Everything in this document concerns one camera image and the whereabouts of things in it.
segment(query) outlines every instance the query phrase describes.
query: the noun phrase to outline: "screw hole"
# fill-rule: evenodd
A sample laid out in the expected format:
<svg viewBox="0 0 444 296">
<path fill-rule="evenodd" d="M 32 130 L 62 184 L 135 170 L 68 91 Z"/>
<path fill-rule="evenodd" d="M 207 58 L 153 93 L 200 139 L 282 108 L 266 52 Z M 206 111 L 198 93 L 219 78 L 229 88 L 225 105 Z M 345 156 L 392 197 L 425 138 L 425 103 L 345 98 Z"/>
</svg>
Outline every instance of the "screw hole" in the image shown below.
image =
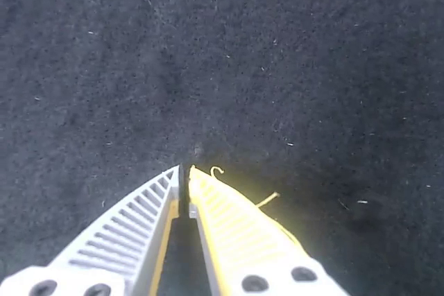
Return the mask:
<svg viewBox="0 0 444 296">
<path fill-rule="evenodd" d="M 296 267 L 291 271 L 291 276 L 296 282 L 316 281 L 316 274 L 306 267 Z"/>
<path fill-rule="evenodd" d="M 29 293 L 29 296 L 49 296 L 57 288 L 57 282 L 54 280 L 45 280 L 36 284 Z"/>
<path fill-rule="evenodd" d="M 89 287 L 83 296 L 110 296 L 111 288 L 106 284 L 94 284 Z"/>
<path fill-rule="evenodd" d="M 257 275 L 248 275 L 242 280 L 242 288 L 248 292 L 260 292 L 268 289 L 268 282 Z"/>
</svg>

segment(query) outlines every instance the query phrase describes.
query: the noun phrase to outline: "dark carpet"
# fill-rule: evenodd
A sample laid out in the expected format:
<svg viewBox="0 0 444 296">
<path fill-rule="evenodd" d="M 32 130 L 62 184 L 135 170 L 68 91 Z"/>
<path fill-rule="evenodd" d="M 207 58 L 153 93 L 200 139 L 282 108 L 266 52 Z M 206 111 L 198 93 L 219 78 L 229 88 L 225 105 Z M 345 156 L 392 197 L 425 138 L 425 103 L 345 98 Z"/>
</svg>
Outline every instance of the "dark carpet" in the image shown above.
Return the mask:
<svg viewBox="0 0 444 296">
<path fill-rule="evenodd" d="M 280 192 L 350 294 L 442 294 L 443 0 L 0 4 L 0 277 L 187 162 Z M 208 293 L 173 237 L 160 294 Z"/>
</svg>

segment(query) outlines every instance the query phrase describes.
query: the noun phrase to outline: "carpet fiber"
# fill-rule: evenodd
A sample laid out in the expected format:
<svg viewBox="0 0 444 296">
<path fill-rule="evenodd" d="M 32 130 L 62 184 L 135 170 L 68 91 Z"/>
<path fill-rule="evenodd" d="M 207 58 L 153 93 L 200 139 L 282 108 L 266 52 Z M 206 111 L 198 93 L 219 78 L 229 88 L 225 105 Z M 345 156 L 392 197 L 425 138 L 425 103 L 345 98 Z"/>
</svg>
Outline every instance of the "carpet fiber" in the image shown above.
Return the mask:
<svg viewBox="0 0 444 296">
<path fill-rule="evenodd" d="M 0 3 L 0 277 L 187 162 L 350 294 L 441 294 L 443 0 Z M 173 235 L 160 294 L 205 295 Z"/>
</svg>

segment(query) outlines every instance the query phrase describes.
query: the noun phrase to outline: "black fabric surface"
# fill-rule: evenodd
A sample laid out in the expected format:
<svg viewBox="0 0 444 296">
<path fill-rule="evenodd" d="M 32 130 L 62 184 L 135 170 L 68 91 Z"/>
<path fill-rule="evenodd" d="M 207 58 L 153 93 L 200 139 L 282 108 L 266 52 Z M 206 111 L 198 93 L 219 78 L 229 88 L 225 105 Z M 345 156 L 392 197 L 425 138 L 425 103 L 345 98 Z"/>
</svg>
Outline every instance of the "black fabric surface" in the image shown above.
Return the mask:
<svg viewBox="0 0 444 296">
<path fill-rule="evenodd" d="M 0 3 L 0 277 L 187 162 L 352 295 L 441 295 L 443 0 Z M 208 293 L 173 236 L 160 293 Z"/>
</svg>

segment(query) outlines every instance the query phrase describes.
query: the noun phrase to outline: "yellow thread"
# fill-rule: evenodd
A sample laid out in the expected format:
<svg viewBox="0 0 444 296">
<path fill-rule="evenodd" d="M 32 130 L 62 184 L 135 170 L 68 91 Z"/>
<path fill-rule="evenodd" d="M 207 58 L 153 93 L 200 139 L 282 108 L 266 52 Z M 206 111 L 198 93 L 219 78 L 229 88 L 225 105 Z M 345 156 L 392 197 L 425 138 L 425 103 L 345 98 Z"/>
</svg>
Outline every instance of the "yellow thread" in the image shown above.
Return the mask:
<svg viewBox="0 0 444 296">
<path fill-rule="evenodd" d="M 265 204 L 268 204 L 270 201 L 272 201 L 274 198 L 279 197 L 280 194 L 278 192 L 273 192 L 272 194 L 270 194 L 268 197 L 266 197 L 265 199 L 263 199 L 259 204 L 256 204 L 256 207 L 262 207 Z"/>
<path fill-rule="evenodd" d="M 214 175 L 214 170 L 217 170 L 217 171 L 220 172 L 220 173 L 224 173 L 224 172 L 225 172 L 225 171 L 223 171 L 222 168 L 220 168 L 220 167 L 218 167 L 218 166 L 212 166 L 211 169 L 210 169 L 210 175 L 211 175 L 211 177 L 213 177 L 213 178 L 216 178 L 216 176 Z"/>
</svg>

